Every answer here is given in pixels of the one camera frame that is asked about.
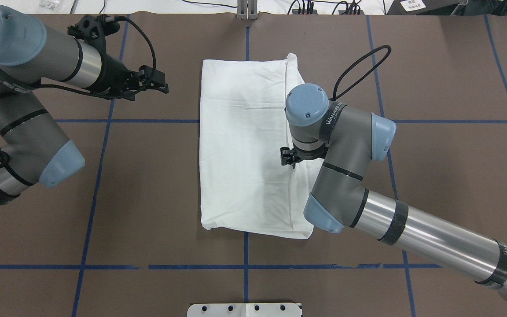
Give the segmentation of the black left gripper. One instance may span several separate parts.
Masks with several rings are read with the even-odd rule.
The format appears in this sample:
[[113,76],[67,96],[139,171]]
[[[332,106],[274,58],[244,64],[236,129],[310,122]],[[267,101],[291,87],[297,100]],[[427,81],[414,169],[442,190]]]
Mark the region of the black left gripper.
[[100,54],[101,70],[91,85],[91,94],[101,99],[135,100],[135,95],[146,90],[169,93],[165,74],[150,66],[129,70],[120,60]]

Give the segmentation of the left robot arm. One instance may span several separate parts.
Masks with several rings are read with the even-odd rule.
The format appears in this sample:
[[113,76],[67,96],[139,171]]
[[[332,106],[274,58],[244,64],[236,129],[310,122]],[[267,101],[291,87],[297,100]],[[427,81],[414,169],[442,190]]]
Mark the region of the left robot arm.
[[0,136],[6,143],[0,147],[0,206],[37,183],[52,188],[86,164],[35,96],[36,89],[129,101],[149,89],[169,92],[144,33],[152,66],[129,70],[107,53],[106,37],[119,31],[121,21],[142,32],[126,16],[103,14],[85,15],[62,33],[36,16],[0,5]]

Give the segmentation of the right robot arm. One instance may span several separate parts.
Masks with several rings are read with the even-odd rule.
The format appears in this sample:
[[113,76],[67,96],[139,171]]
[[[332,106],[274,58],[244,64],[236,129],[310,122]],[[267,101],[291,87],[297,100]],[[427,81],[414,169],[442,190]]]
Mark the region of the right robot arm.
[[284,112],[293,147],[282,165],[323,159],[303,215],[315,227],[358,229],[389,246],[454,269],[507,301],[507,244],[483,236],[364,187],[370,161],[382,161],[396,124],[328,98],[316,84],[286,96]]

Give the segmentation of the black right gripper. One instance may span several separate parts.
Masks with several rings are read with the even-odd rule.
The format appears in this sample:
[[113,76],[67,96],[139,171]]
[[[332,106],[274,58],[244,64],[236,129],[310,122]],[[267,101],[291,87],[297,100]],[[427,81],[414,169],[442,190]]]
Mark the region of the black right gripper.
[[293,146],[294,149],[294,157],[296,161],[303,160],[316,160],[316,159],[325,159],[328,147],[320,146],[315,150],[306,151],[298,148],[297,146]]

